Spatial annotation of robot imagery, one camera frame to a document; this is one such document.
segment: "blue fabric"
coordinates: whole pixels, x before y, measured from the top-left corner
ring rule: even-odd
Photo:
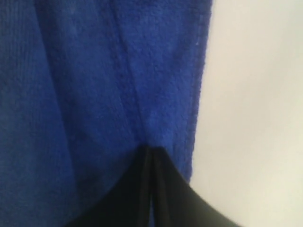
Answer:
[[[141,144],[190,179],[210,7],[0,1],[0,226],[62,226]]]

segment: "white background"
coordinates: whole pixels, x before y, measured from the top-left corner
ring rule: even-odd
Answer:
[[[214,0],[191,185],[244,227],[303,227],[303,0]]]

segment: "blue towel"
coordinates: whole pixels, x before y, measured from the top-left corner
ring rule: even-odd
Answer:
[[[192,152],[211,0],[0,0],[0,226],[63,226],[142,144]]]

